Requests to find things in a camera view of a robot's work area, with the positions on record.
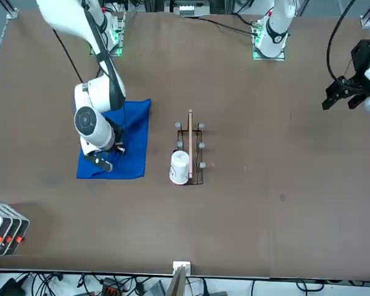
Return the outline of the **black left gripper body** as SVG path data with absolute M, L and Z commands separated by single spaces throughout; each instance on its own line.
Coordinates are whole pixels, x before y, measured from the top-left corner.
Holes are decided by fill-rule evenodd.
M 370 80 L 366 78 L 366 70 L 370 67 L 370 39 L 362 39 L 351 50 L 355 74 L 351 78 L 341 76 L 344 93 L 370 91 Z

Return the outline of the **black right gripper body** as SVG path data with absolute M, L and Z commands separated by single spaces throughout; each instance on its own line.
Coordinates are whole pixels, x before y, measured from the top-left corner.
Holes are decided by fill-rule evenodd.
M 116 152 L 119 154 L 124 154 L 126 152 L 125 144 L 123 142 L 125 138 L 125 130 L 119 124 L 115 123 L 113 120 L 109 118 L 107 118 L 106 120 L 111 125 L 115 136 L 114 144 L 109 150 L 107 150 L 107 152 Z

